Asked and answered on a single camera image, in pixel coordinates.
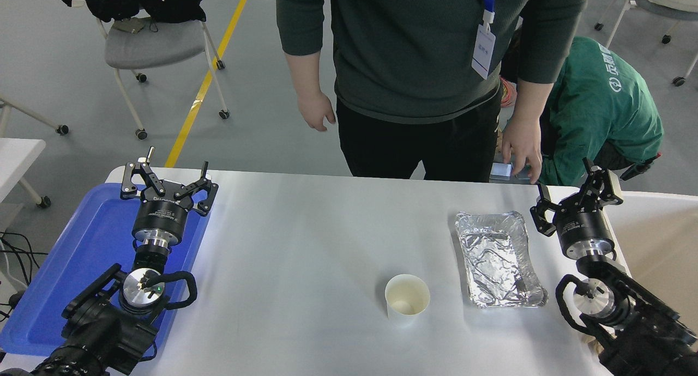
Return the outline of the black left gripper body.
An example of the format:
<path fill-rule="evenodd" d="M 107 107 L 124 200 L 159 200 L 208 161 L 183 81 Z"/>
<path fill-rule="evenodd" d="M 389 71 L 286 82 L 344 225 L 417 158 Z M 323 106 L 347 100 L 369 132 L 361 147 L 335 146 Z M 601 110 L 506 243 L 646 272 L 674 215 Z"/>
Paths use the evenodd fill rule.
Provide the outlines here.
<path fill-rule="evenodd" d="M 179 244 L 184 236 L 185 223 L 192 209 L 192 196 L 176 200 L 140 192 L 141 204 L 133 225 L 133 237 L 140 242 L 157 237 L 169 244 Z"/>

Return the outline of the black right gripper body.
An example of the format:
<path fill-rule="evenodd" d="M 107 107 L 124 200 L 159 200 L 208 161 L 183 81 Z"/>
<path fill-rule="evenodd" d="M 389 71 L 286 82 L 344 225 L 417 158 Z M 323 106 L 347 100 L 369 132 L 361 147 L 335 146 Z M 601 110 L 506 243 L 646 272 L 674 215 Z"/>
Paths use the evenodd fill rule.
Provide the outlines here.
<path fill-rule="evenodd" d="M 600 209 L 560 207 L 553 225 L 563 253 L 612 253 L 615 249 L 611 229 Z"/>

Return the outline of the person's left hand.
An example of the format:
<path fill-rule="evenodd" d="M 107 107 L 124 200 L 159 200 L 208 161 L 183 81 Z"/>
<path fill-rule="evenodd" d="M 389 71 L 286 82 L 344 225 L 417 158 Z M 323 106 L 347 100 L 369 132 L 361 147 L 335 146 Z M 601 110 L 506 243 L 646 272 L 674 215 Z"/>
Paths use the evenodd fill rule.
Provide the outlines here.
<path fill-rule="evenodd" d="M 539 116 L 515 110 L 504 128 L 501 153 L 503 162 L 513 165 L 513 173 L 528 167 L 530 183 L 537 183 L 543 170 Z"/>

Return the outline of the person's right hand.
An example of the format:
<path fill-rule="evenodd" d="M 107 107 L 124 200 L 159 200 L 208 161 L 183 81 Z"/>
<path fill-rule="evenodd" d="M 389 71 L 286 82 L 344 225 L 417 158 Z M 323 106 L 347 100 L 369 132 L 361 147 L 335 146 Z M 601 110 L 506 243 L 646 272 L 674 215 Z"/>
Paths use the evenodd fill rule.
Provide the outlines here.
<path fill-rule="evenodd" d="M 302 118 L 313 130 L 326 132 L 325 123 L 336 124 L 332 103 L 321 90 L 297 93 L 297 103 Z"/>

